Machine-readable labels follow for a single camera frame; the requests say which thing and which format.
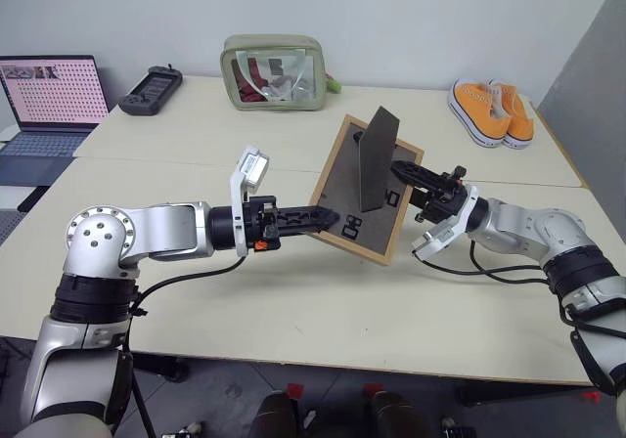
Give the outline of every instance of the white wall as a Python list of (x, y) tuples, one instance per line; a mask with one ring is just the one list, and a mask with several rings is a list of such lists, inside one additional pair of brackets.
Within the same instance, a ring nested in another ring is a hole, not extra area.
[[(346, 84), (447, 88), (496, 76), (539, 103), (602, 2), (0, 0), (0, 55), (91, 53), (114, 103), (151, 65), (218, 75), (232, 33), (306, 33)], [(12, 121), (0, 104), (0, 126)]]

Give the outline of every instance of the floor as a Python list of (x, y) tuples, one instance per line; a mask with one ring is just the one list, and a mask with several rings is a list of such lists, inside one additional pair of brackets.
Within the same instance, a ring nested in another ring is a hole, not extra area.
[[(13, 436), (21, 427), (19, 398), (27, 356), (34, 343), (9, 340), (22, 355), (0, 340), (0, 372), (6, 363), (6, 377), (0, 387), (0, 438)], [(302, 416), (316, 411), (310, 436), (363, 436), (365, 385), (382, 386), (405, 396), (414, 404), (431, 437), (440, 436), (438, 422), (442, 416), (453, 416), (457, 422), (475, 427), (480, 438), (620, 436), (614, 400), (606, 396), (598, 403), (580, 393), (569, 393), (465, 408), (455, 401), (458, 379), (224, 360), (189, 360), (188, 365), (190, 375), (182, 383), (138, 373), (158, 434), (202, 420), (206, 437), (245, 438), (256, 409), (267, 394), (286, 390), (289, 384), (300, 384), (304, 386), (299, 401)], [(136, 406), (131, 402), (115, 437), (145, 436)]]

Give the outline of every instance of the orange sneaker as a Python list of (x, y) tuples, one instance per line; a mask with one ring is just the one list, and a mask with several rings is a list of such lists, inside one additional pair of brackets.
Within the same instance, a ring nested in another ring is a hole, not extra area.
[(511, 116), (502, 107), (502, 90), (469, 79), (458, 79), (448, 93), (448, 105), (482, 147), (502, 143)]
[(524, 104), (517, 95), (517, 88), (499, 79), (489, 81), (492, 86), (502, 89), (502, 107), (511, 116), (504, 144), (509, 148), (522, 149), (530, 145), (533, 137), (532, 118), (528, 118)]

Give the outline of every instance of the table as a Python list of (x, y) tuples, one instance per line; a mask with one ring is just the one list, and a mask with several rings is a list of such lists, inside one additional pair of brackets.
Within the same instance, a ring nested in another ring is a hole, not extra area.
[[(231, 169), (147, 160), (79, 158), (0, 248), (0, 334), (36, 338), (52, 304), (65, 257), (69, 219), (94, 204), (146, 206), (205, 199), (229, 204)], [(259, 195), (279, 206), (305, 204), (315, 172), (270, 169)], [(583, 188), (480, 183), (484, 197), (578, 214), (615, 268), (626, 273), (624, 243)], [(323, 365), (474, 378), (588, 384), (542, 285), (509, 286), (434, 272), (410, 257), (410, 241), (428, 228), (410, 210), (390, 267), (383, 268), (309, 237), (252, 254), (237, 271), (164, 288), (133, 323), (133, 349), (152, 353)], [(433, 261), (469, 269), (469, 241)], [(526, 261), (479, 250), (486, 267)], [(162, 279), (221, 268), (211, 259), (141, 263), (140, 288)]]
[(244, 146), (254, 145), (271, 156), (274, 169), (320, 172), (343, 117), (349, 113), (369, 122), (384, 106), (400, 118), (398, 138), (425, 150), (423, 165), (436, 172), (460, 164), (475, 181), (581, 185), (527, 100), (536, 138), (521, 151), (477, 146), (446, 98), (445, 91), (346, 86), (341, 94), (328, 95), (317, 111), (240, 111), (231, 105), (221, 78), (185, 76), (158, 115), (131, 116), (115, 108), (74, 155), (230, 169)]

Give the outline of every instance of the game controller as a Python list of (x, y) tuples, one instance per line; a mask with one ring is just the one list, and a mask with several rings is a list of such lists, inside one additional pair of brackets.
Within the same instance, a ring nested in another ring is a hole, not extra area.
[(168, 66), (151, 66), (146, 77), (117, 103), (130, 115), (155, 115), (183, 81), (183, 74)]

